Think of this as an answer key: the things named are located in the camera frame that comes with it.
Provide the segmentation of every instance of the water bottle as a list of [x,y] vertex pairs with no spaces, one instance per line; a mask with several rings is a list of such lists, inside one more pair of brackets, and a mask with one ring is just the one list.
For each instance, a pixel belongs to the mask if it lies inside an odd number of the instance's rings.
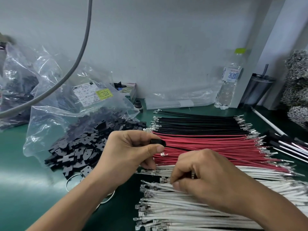
[[238,48],[235,50],[232,58],[230,59],[230,63],[227,67],[224,68],[222,73],[222,86],[219,92],[217,93],[214,106],[220,109],[229,108],[235,86],[237,83],[237,78],[241,73],[242,64],[244,62],[244,53],[246,49]]

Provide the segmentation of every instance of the label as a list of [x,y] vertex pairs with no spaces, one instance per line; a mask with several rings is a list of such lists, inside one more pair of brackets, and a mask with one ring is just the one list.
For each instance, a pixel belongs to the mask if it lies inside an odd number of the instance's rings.
[[101,102],[106,98],[113,96],[108,88],[98,90],[98,87],[94,82],[87,82],[72,88],[83,107]]
[[236,82],[238,76],[240,75],[240,69],[224,68],[222,73],[222,80],[227,82]]
[[181,107],[193,107],[194,103],[192,100],[179,100]]

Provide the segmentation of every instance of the white label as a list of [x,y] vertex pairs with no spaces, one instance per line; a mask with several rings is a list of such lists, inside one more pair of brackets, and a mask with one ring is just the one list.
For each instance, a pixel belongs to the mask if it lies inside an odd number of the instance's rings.
[[192,100],[179,100],[179,103],[180,103],[181,107],[192,107],[192,106],[194,106],[194,103],[192,102]]
[[94,82],[87,82],[73,87],[73,91],[80,100],[83,107],[87,107],[89,105],[103,101],[96,94],[97,90],[98,87]]
[[222,73],[222,80],[227,82],[236,82],[238,76],[240,75],[240,69],[224,68]]

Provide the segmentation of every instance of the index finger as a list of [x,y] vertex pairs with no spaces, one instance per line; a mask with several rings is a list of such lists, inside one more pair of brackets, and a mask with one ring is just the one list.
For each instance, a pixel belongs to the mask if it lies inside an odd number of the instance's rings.
[[147,145],[151,139],[160,139],[159,136],[145,131],[128,130],[124,132],[125,138],[135,146]]
[[195,162],[194,155],[196,152],[197,151],[189,151],[180,155],[181,157],[179,157],[171,173],[170,184],[173,184],[185,173],[194,170],[193,163]]

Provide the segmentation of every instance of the small box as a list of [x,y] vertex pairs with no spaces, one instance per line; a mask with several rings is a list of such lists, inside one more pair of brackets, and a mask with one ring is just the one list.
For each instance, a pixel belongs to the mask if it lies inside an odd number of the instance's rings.
[[135,83],[122,83],[126,87],[119,90],[130,102],[134,103],[137,97],[137,85]]

